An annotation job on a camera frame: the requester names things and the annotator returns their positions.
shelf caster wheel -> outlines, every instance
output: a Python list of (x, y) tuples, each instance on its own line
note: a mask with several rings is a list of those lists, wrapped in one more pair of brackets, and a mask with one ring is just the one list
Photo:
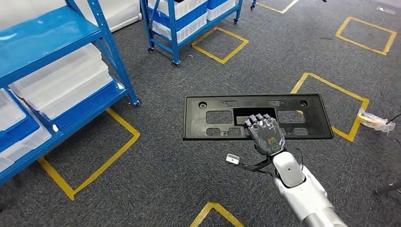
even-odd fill
[(138, 99), (138, 102), (134, 104), (134, 106), (140, 106), (140, 100)]

robotic arm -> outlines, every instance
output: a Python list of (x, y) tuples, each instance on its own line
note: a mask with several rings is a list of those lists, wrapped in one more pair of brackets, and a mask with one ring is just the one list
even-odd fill
[(308, 227), (346, 227), (334, 212), (322, 185), (306, 166), (300, 166), (284, 148), (284, 135), (276, 119), (267, 114), (251, 115), (245, 124), (256, 150), (267, 157), (266, 161), (249, 166), (240, 164), (240, 158), (231, 154), (226, 161), (254, 172), (261, 172), (261, 168), (272, 163), (276, 169), (274, 186), (301, 224)]

mounting hole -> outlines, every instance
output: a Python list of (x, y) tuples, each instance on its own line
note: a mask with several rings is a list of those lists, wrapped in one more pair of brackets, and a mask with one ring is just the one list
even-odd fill
[(308, 102), (305, 101), (305, 100), (302, 100), (301, 102), (299, 102), (299, 104), (300, 104), (302, 107), (307, 107), (307, 106), (309, 105)]
[(200, 108), (200, 109), (206, 109), (207, 106), (208, 106), (208, 105), (207, 105), (205, 102), (200, 102), (200, 103), (199, 103), (199, 108)]

silver robotic forearm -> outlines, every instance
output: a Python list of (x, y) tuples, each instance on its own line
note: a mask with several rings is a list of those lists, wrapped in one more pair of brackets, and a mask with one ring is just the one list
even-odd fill
[(334, 212), (327, 193), (306, 166), (300, 167), (289, 152), (274, 156), (278, 176), (274, 186), (287, 201), (298, 221), (308, 227), (346, 227)]

white bin lid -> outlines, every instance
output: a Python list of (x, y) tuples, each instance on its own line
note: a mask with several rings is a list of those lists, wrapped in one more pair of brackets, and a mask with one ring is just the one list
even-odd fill
[(19, 108), (10, 95), (0, 89), (0, 131), (5, 131), (9, 127), (18, 123), (26, 117), (26, 114)]

